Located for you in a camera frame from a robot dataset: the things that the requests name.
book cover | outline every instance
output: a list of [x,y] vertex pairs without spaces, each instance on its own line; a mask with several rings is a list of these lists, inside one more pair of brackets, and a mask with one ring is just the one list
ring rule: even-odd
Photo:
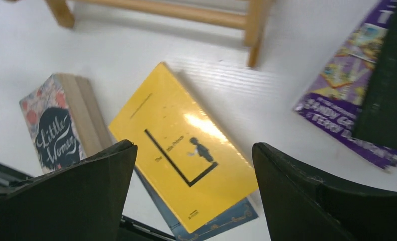
[[153,199],[154,204],[157,206],[157,209],[163,216],[170,230],[173,232],[176,240],[206,240],[244,223],[252,221],[258,217],[258,214],[250,204],[249,200],[247,198],[243,198],[241,201],[234,204],[234,206],[228,208],[226,211],[219,214],[217,217],[197,229],[195,232],[188,233],[178,221],[176,216],[160,198],[154,188],[150,185],[147,179],[145,179],[145,177],[141,174],[138,168],[135,168],[135,172],[150,195],[151,199]]
[[43,173],[86,158],[61,83],[52,75],[20,101]]
[[191,233],[257,189],[253,167],[160,63],[111,122],[136,166]]
[[295,106],[302,117],[374,165],[397,166],[397,150],[351,137],[397,0],[380,0]]

purple book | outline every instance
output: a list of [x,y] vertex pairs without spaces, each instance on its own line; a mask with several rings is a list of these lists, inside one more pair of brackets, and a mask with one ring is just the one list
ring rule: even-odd
[[396,6],[397,0],[380,0],[295,107],[309,122],[383,169],[397,166],[397,150],[352,138],[351,130]]

black label on book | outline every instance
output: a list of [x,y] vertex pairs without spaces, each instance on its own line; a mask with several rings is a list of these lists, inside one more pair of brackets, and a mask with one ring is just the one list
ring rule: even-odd
[[42,166],[55,170],[80,161],[80,142],[71,125],[67,109],[51,107],[43,112],[35,141]]

red flower illustration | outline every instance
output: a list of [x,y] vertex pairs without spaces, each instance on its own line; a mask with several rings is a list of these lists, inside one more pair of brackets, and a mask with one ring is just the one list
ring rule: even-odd
[[23,106],[23,110],[27,110],[28,104],[26,101],[23,101],[22,106]]
[[66,104],[65,104],[65,98],[64,98],[64,94],[61,92],[56,93],[55,95],[55,100],[58,104],[59,107],[61,108],[65,108]]
[[37,114],[34,111],[29,110],[27,112],[27,120],[32,125],[36,124],[37,123]]

book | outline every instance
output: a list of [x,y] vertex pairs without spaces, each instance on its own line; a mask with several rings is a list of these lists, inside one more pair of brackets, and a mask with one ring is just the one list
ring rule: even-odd
[[137,168],[192,233],[257,189],[253,167],[160,63],[111,122]]
[[157,206],[157,209],[163,216],[176,240],[206,240],[258,217],[249,199],[243,198],[193,233],[188,233],[138,168],[135,168],[135,173],[138,175],[151,199],[153,199],[154,204]]
[[339,48],[294,110],[382,169],[397,166],[397,150],[351,137],[396,0],[380,0]]
[[397,149],[397,9],[352,137]]
[[67,167],[113,144],[86,78],[52,74],[21,99],[20,106],[43,173]]

